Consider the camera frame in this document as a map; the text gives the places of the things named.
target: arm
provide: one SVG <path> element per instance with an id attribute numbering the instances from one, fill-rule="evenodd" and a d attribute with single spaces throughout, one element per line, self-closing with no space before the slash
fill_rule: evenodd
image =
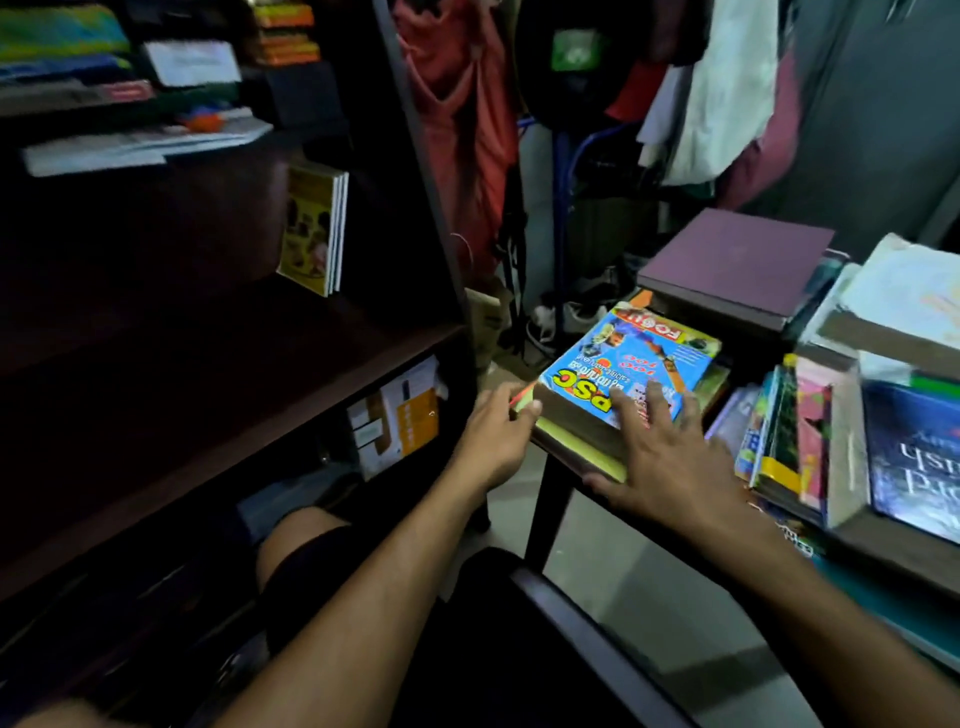
<path id="1" fill-rule="evenodd" d="M 614 396 L 629 454 L 626 483 L 585 482 L 611 505 L 680 536 L 734 585 L 826 725 L 955 726 L 960 692 L 890 630 L 831 586 L 747 503 L 720 443 L 704 441 L 697 402 L 684 397 L 677 425 L 659 388 L 651 424 Z"/>
<path id="2" fill-rule="evenodd" d="M 523 460 L 540 413 L 509 418 L 512 388 L 484 392 L 444 474 L 217 728 L 383 726 L 470 514 Z"/>

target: blue book cover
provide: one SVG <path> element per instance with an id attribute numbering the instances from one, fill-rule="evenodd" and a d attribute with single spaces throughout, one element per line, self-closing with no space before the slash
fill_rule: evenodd
<path id="1" fill-rule="evenodd" d="M 863 385 L 874 510 L 960 544 L 960 403 Z"/>
<path id="2" fill-rule="evenodd" d="M 611 388 L 623 389 L 645 417 L 647 381 L 655 379 L 676 418 L 682 394 L 693 391 L 719 351 L 720 342 L 712 336 L 619 303 L 540 375 L 538 385 L 617 427 Z"/>

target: paper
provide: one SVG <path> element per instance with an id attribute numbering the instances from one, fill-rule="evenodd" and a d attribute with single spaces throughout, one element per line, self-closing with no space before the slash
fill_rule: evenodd
<path id="1" fill-rule="evenodd" d="M 233 47 L 222 40 L 155 40 L 143 47 L 165 86 L 240 83 Z"/>
<path id="2" fill-rule="evenodd" d="M 960 255 L 891 233 L 840 304 L 864 321 L 960 349 Z"/>
<path id="3" fill-rule="evenodd" d="M 225 120 L 217 133 L 192 133 L 184 127 L 147 129 L 129 133 L 69 136 L 22 150 L 27 171 L 34 177 L 52 177 L 98 169 L 163 164 L 171 155 L 194 154 L 249 144 L 273 125 L 248 113 Z"/>

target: wooden shelf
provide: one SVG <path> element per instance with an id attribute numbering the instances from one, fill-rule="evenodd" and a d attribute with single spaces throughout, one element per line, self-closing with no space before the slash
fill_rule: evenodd
<path id="1" fill-rule="evenodd" d="M 0 381 L 0 599 L 464 328 L 413 314 L 270 277 Z"/>

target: dark blue book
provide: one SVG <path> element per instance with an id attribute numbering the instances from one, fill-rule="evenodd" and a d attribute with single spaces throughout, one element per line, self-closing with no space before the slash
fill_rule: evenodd
<path id="1" fill-rule="evenodd" d="M 960 402 L 863 385 L 875 511 L 960 544 Z"/>

